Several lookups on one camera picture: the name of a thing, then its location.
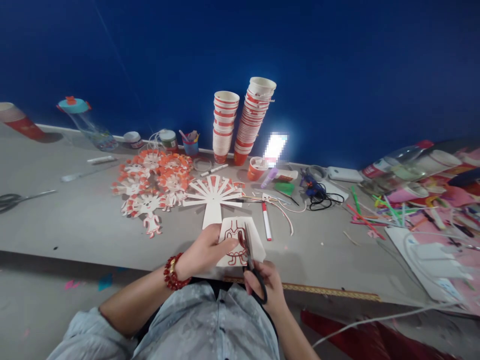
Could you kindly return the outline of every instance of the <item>sleeve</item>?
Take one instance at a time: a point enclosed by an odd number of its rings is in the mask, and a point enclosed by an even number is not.
[[[94,307],[77,312],[47,360],[130,360],[136,347],[136,340],[124,338]]]

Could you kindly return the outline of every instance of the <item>scissors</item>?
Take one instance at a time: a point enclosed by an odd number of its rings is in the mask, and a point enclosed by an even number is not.
[[[25,197],[23,197],[21,195],[18,195],[18,194],[2,195],[2,196],[0,196],[0,214],[3,214],[10,209],[13,209],[14,207],[16,207],[22,201],[38,198],[40,196],[51,194],[51,193],[56,193],[56,192],[57,192],[57,190],[49,190],[49,191],[41,192],[37,195],[25,196]]]
[[[244,231],[243,235],[242,235],[242,232],[239,231],[238,240],[240,241],[240,243],[243,243],[245,245],[246,269],[250,270],[255,275],[258,282],[260,283],[261,291],[263,293],[263,299],[261,299],[260,296],[258,296],[255,291],[253,291],[251,293],[251,295],[260,304],[265,305],[267,303],[267,300],[268,300],[267,289],[265,288],[264,278],[262,277],[262,275],[260,275],[260,272],[254,266],[254,261],[252,259],[252,243],[250,242],[249,229],[248,229],[247,223],[245,223],[245,231]]]

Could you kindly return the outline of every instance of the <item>bracelet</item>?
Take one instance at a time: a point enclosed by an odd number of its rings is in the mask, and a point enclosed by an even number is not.
[[[188,285],[190,280],[192,280],[191,277],[189,277],[185,281],[179,281],[179,279],[177,278],[177,273],[175,272],[175,264],[178,262],[182,254],[183,252],[179,253],[177,256],[172,256],[171,258],[169,258],[165,264],[165,270],[163,271],[163,275],[165,275],[164,279],[166,282],[166,287],[173,291],[180,290],[184,286]]]

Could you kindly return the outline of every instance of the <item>blue cup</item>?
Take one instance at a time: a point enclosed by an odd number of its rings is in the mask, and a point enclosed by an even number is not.
[[[199,153],[199,143],[198,141],[195,142],[186,142],[183,140],[183,148],[185,149],[185,153],[188,156],[195,156]]]

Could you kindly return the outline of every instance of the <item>wooden ruler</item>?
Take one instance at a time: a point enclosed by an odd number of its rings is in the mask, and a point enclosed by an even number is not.
[[[237,283],[237,284],[244,283],[244,279],[242,277],[225,276],[223,278],[223,281],[227,283]],[[306,293],[338,296],[338,297],[352,298],[352,299],[358,299],[358,300],[370,300],[378,303],[382,302],[382,299],[380,299],[380,296],[374,293],[369,293],[369,292],[337,290],[337,289],[332,289],[327,287],[297,285],[297,284],[291,284],[288,282],[283,282],[282,285],[285,290],[302,291]]]

